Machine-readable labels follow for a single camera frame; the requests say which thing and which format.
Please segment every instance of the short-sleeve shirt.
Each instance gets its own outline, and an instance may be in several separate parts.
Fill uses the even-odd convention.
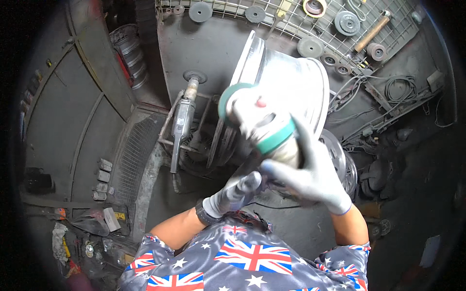
[[[271,225],[243,211],[206,227],[178,255],[146,234],[121,290],[367,291],[369,242],[337,246],[314,261],[299,256]]]

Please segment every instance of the hammer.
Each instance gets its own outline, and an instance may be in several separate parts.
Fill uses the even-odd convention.
[[[382,12],[382,19],[372,28],[369,33],[354,46],[354,50],[356,52],[360,52],[363,50],[365,46],[371,41],[377,33],[390,21],[391,13],[388,10],[384,10]]]

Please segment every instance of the black wrist strap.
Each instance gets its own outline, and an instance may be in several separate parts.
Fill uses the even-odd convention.
[[[206,213],[206,211],[204,210],[204,207],[202,207],[202,201],[203,200],[200,200],[196,204],[196,214],[199,220],[205,225],[211,225],[211,224],[219,222],[221,218],[214,218]]]

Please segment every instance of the gray work glove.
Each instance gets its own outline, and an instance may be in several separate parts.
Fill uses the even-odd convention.
[[[261,173],[286,185],[291,194],[305,205],[308,201],[323,202],[336,215],[348,212],[351,198],[336,174],[327,147],[313,137],[309,124],[293,116],[298,131],[298,144],[304,156],[302,169],[266,159],[260,165]]]
[[[261,182],[262,177],[258,171],[241,177],[237,182],[229,181],[222,190],[204,199],[202,207],[214,218],[220,218],[229,211],[239,210],[259,191]]]

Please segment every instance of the worker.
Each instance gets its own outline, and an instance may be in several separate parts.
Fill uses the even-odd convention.
[[[343,189],[326,146],[303,121],[293,120],[302,169],[266,159],[259,172],[156,225],[121,275],[121,290],[367,291],[364,218]],[[314,261],[302,258],[269,223],[240,210],[271,179],[285,184],[301,205],[318,201],[328,208],[337,247]]]

